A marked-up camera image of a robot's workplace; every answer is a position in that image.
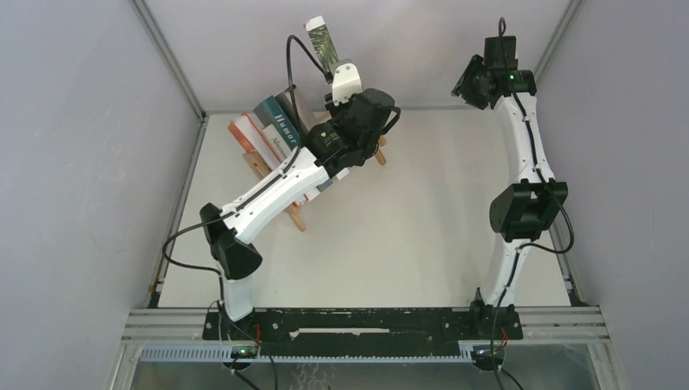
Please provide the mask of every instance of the gray floor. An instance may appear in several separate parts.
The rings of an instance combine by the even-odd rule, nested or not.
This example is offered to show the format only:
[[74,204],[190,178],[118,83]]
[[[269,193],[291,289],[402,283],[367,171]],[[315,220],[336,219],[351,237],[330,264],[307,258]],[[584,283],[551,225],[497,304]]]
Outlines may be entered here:
[[[596,389],[586,346],[509,346],[505,364],[527,389]],[[493,389],[492,372],[470,364],[279,364],[281,389]],[[243,371],[261,389],[273,388],[270,365],[256,364]],[[516,385],[504,378],[505,387]],[[139,364],[132,390],[248,389],[219,363]]]

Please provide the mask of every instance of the blue book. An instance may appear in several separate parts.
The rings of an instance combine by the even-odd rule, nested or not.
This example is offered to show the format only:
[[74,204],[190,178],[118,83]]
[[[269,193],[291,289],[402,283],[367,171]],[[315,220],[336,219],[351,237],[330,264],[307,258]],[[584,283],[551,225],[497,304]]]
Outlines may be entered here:
[[280,136],[290,150],[299,145],[299,132],[294,127],[288,116],[284,113],[274,96],[268,97],[253,109],[254,114],[261,121],[263,126],[275,126]]

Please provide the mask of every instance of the wooden stand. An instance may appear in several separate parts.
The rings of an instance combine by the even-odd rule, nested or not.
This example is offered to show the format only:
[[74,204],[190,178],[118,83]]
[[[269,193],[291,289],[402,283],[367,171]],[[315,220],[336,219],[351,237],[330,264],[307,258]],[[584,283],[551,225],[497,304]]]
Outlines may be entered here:
[[[328,113],[326,112],[324,115],[321,115],[318,120],[323,121],[328,117]],[[378,161],[378,164],[380,165],[385,165],[388,163],[387,160],[385,160],[385,156],[383,156],[383,152],[380,150],[381,147],[385,146],[388,142],[385,140],[384,136],[381,136],[380,139],[378,140],[378,151],[375,153],[375,159]],[[258,154],[257,151],[251,151],[244,153],[242,155],[244,158],[244,161],[246,161],[247,165],[249,165],[249,168],[251,168],[251,171],[256,175],[256,177],[259,180],[262,180],[264,177],[266,177],[269,173],[271,173],[271,169],[266,165],[265,162],[263,162],[263,159],[261,158],[261,155]],[[297,203],[293,203],[289,205],[286,209],[284,209],[284,212],[289,215],[289,218],[292,219],[292,222],[294,222],[295,225],[297,225],[297,228],[303,232],[306,230],[306,225],[301,221],[301,218],[299,218],[299,211],[301,207]]]

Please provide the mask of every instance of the white table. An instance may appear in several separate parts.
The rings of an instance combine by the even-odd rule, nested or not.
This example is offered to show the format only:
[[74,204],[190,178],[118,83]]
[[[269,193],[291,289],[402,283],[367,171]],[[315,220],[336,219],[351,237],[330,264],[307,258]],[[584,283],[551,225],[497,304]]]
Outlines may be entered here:
[[[181,226],[200,221],[256,183],[227,129],[236,115],[212,115]],[[496,117],[478,110],[405,110],[386,136],[388,165],[374,159],[305,204],[299,232],[282,213],[254,242],[256,307],[468,306],[488,271],[496,239],[492,199],[507,186]],[[545,232],[540,240],[551,245]],[[202,230],[177,240],[174,259],[214,266]],[[216,275],[168,267],[160,307],[207,307]],[[557,259],[530,252],[517,306],[569,306]]]

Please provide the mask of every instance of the gray book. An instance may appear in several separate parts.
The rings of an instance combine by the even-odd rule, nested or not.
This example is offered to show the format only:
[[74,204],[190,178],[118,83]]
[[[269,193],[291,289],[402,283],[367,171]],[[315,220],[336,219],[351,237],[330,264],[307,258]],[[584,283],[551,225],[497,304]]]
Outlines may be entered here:
[[301,132],[302,136],[305,136],[311,128],[319,124],[319,120],[316,118],[314,112],[310,109],[309,104],[306,102],[304,97],[299,92],[299,89],[294,85],[294,100],[297,101],[297,110],[299,111],[299,120],[301,121],[301,126],[297,125],[297,117],[294,115],[294,109],[292,106],[292,99],[289,96],[289,88],[275,95],[275,100],[278,101],[280,108],[289,118],[289,121],[295,124],[295,127]]

